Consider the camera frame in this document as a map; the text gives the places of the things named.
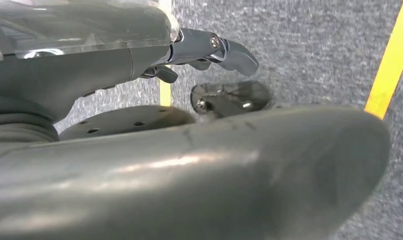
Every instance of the screw hole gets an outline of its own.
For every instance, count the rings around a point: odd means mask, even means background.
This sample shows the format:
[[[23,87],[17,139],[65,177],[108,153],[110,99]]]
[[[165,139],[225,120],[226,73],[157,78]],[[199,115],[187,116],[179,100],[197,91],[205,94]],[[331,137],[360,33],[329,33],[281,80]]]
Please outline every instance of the screw hole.
[[[88,131],[86,131],[88,134],[93,134],[93,133],[97,133],[98,131],[100,131],[100,128],[93,128],[93,129],[90,129],[90,130],[88,130]]]
[[[144,122],[142,122],[142,121],[137,121],[136,123],[134,123],[134,126],[136,126],[136,127],[141,127],[141,126],[144,126]]]

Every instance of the metal screw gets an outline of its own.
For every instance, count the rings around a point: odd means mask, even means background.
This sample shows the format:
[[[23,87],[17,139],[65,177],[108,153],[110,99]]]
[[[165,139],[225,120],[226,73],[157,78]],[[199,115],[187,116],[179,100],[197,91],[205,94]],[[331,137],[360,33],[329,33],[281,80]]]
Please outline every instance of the metal screw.
[[[212,48],[218,49],[218,48],[219,48],[219,45],[220,45],[220,43],[219,43],[219,37],[216,36],[216,35],[212,35],[212,36],[210,37],[210,45],[212,46]]]
[[[243,109],[251,109],[253,106],[253,104],[250,101],[246,101],[243,105],[242,108]]]
[[[197,107],[201,110],[206,110],[206,101],[203,99],[197,100]]]

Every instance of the gray carpet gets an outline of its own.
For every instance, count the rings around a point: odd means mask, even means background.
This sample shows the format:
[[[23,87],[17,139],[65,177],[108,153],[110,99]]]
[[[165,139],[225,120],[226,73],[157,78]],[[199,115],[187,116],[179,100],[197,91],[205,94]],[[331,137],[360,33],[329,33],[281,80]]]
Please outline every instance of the gray carpet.
[[[175,0],[173,11],[183,27],[216,32],[248,46],[261,63],[250,79],[267,84],[279,102],[363,108],[401,4],[401,0]],[[173,105],[187,110],[195,84],[247,79],[216,66],[205,72],[185,66],[174,69],[180,78],[173,85]],[[158,103],[158,82],[140,79],[79,99],[57,128],[112,109]],[[403,77],[385,120],[393,138],[388,174],[335,240],[403,240]]]

